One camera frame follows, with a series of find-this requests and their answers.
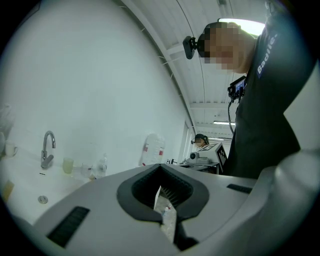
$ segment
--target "sink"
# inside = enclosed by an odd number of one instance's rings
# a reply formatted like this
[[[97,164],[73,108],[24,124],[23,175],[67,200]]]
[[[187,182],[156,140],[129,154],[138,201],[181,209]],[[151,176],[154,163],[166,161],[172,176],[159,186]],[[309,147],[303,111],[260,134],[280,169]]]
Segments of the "sink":
[[[14,187],[6,206],[11,214],[31,225],[46,210],[86,183],[86,180],[64,173],[58,165],[42,169],[40,157],[21,148],[14,157],[4,157],[0,161],[1,193],[8,180]],[[39,196],[47,197],[47,203],[40,203]]]

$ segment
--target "person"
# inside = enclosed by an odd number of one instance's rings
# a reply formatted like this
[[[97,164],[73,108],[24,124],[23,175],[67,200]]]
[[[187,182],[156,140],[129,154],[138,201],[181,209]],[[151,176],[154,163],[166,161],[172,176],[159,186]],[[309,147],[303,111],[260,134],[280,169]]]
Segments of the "person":
[[[198,148],[203,148],[204,146],[207,146],[210,144],[209,138],[201,133],[198,133],[197,135],[195,135],[194,141],[192,142],[195,143]]]
[[[300,150],[284,111],[308,80],[316,57],[290,13],[274,9],[257,38],[235,23],[215,22],[197,42],[206,63],[247,74],[224,175],[257,179],[264,168]]]

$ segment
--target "white container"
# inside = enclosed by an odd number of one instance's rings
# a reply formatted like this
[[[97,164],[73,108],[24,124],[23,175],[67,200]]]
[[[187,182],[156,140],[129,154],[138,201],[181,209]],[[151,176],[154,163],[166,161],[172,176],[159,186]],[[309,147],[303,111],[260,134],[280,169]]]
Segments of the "white container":
[[[149,134],[143,147],[140,165],[147,166],[161,164],[165,151],[165,145],[165,139],[159,134]]]
[[[12,158],[17,153],[18,147],[13,142],[7,140],[4,151],[7,157]]]

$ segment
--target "faucet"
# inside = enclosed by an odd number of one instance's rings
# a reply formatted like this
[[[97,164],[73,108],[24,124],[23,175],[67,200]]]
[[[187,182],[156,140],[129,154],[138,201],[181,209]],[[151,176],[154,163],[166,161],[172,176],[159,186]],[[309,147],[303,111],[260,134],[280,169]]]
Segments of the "faucet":
[[[52,154],[47,157],[46,147],[47,147],[47,138],[49,135],[51,137],[52,148],[53,149],[56,148],[56,138],[54,136],[54,133],[52,131],[48,130],[44,135],[43,148],[41,151],[41,167],[43,169],[48,168],[49,163],[52,161],[52,159],[54,159],[54,156]]]

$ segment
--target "camera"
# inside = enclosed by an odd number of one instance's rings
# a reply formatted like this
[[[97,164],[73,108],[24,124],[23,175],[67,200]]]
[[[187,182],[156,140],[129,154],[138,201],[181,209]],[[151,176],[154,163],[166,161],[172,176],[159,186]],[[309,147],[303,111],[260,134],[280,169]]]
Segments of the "camera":
[[[236,99],[239,99],[240,102],[241,97],[245,95],[246,85],[247,84],[245,75],[230,83],[230,86],[227,90],[232,102],[234,102]]]
[[[183,42],[183,48],[185,52],[185,56],[188,60],[191,60],[195,54],[195,50],[197,49],[196,38],[187,36]]]

